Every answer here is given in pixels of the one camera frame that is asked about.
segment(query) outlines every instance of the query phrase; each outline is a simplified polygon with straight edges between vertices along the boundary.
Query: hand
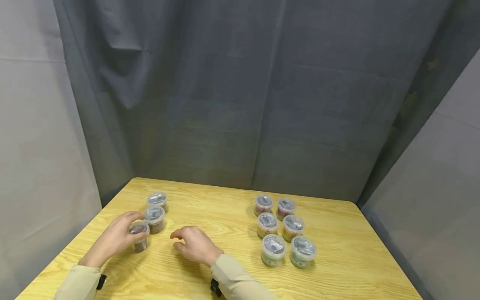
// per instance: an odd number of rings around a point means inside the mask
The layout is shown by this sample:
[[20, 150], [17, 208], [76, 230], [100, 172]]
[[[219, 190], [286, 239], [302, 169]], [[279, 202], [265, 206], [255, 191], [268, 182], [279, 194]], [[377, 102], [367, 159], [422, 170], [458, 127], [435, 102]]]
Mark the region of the hand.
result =
[[181, 242], [173, 243], [173, 247], [177, 249], [185, 258], [199, 262], [210, 267], [216, 259], [224, 252], [215, 246], [212, 240], [197, 226], [185, 226], [175, 230], [170, 235], [171, 239], [183, 239], [185, 244]]
[[148, 237], [147, 232], [128, 233], [130, 225], [139, 219], [145, 219], [145, 216], [139, 212], [127, 212], [118, 216], [110, 223], [78, 264], [100, 268], [110, 257], [122, 252], [130, 244]]

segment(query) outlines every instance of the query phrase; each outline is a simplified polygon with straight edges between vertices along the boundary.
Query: jar lid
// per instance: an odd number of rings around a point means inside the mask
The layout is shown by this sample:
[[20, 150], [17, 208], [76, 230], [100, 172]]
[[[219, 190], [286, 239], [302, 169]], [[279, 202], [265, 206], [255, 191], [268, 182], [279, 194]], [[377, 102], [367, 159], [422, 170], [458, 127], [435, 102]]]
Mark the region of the jar lid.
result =
[[313, 260], [317, 255], [317, 247], [313, 241], [304, 236], [296, 236], [292, 240], [292, 251], [303, 260]]
[[270, 198], [267, 195], [258, 195], [255, 198], [255, 202], [257, 203], [257, 205], [263, 206], [263, 207], [272, 207], [273, 206], [272, 198]]
[[283, 219], [283, 225], [292, 231], [303, 231], [305, 229], [305, 223], [296, 215], [286, 216]]
[[284, 209], [284, 210], [295, 210], [297, 208], [297, 205], [295, 202], [289, 198], [280, 198], [278, 200], [278, 207]]
[[[142, 232], [150, 233], [150, 227], [148, 226], [148, 224], [145, 221], [133, 222], [130, 225], [130, 228], [128, 229], [129, 234], [137, 234], [137, 233], [142, 233]], [[143, 240], [139, 240], [139, 241], [135, 242], [135, 244], [141, 243]]]
[[262, 244], [264, 252], [269, 254], [269, 256], [280, 256], [278, 259], [285, 255], [285, 251], [287, 250], [283, 238], [276, 234], [266, 235], [262, 240]]
[[163, 206], [167, 201], [167, 194], [164, 192], [156, 192], [148, 196], [147, 205], [161, 205]]
[[275, 228], [278, 226], [275, 216], [271, 213], [261, 213], [258, 216], [258, 223], [267, 228]]
[[160, 205], [155, 205], [147, 208], [144, 211], [145, 221], [150, 224], [157, 224], [161, 222], [165, 216], [165, 209]]

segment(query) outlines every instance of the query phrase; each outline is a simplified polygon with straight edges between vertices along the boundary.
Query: black watch strap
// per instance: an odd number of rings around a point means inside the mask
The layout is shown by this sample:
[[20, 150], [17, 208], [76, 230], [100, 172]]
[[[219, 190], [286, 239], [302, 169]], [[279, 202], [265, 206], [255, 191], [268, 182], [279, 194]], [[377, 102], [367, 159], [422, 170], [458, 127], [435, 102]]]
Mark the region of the black watch strap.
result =
[[98, 285], [96, 286], [96, 289], [97, 290], [100, 290], [103, 288], [103, 284], [105, 283], [105, 281], [107, 280], [107, 275], [100, 275], [100, 279], [98, 280]]
[[215, 279], [212, 279], [212, 281], [210, 282], [210, 290], [217, 296], [220, 298], [220, 296], [222, 296], [222, 291], [220, 290], [220, 287], [218, 286], [218, 281], [216, 281]]

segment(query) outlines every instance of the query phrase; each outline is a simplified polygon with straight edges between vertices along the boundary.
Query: left hand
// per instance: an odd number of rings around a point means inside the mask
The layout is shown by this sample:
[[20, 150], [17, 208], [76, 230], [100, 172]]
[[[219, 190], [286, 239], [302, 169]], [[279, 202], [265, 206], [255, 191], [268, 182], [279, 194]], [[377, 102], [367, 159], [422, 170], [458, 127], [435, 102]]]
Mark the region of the left hand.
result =
[[147, 232], [128, 233], [130, 225], [140, 219], [145, 219], [145, 216], [139, 212], [127, 212], [118, 216], [105, 229], [78, 264], [100, 268], [113, 255], [122, 252], [132, 243], [148, 237]]

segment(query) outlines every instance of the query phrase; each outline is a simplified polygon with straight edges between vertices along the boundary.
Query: silver foil lid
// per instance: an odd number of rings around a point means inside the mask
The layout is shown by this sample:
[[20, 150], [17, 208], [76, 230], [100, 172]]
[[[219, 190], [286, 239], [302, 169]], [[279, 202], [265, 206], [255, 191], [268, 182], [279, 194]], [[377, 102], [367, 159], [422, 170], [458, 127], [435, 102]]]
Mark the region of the silver foil lid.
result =
[[141, 233], [141, 232], [147, 232], [147, 230], [148, 230], [147, 225], [135, 225], [135, 226], [132, 226], [132, 228], [130, 228], [128, 230], [128, 233], [137, 234], [137, 233]]
[[285, 217], [285, 224], [293, 230], [302, 230], [303, 224], [300, 222], [300, 218], [294, 215], [289, 215]]
[[294, 209], [295, 203], [288, 198], [282, 198], [278, 201], [278, 204], [285, 209]]
[[255, 200], [262, 206], [269, 206], [273, 204], [272, 198], [268, 197], [267, 195], [258, 195]]
[[281, 254], [285, 251], [285, 244], [278, 235], [270, 235], [264, 238], [265, 248], [273, 254]]
[[273, 214], [263, 213], [258, 216], [258, 219], [260, 221], [260, 224], [262, 224], [265, 227], [273, 228], [276, 226], [276, 219]]
[[150, 204], [163, 204], [165, 202], [165, 199], [167, 198], [167, 195], [162, 192], [156, 192], [155, 194], [152, 194], [148, 197], [148, 203]]
[[303, 255], [314, 255], [317, 252], [315, 244], [308, 238], [302, 236], [295, 238], [293, 246]]
[[159, 207], [150, 207], [145, 211], [145, 220], [155, 221], [163, 215], [163, 212]]

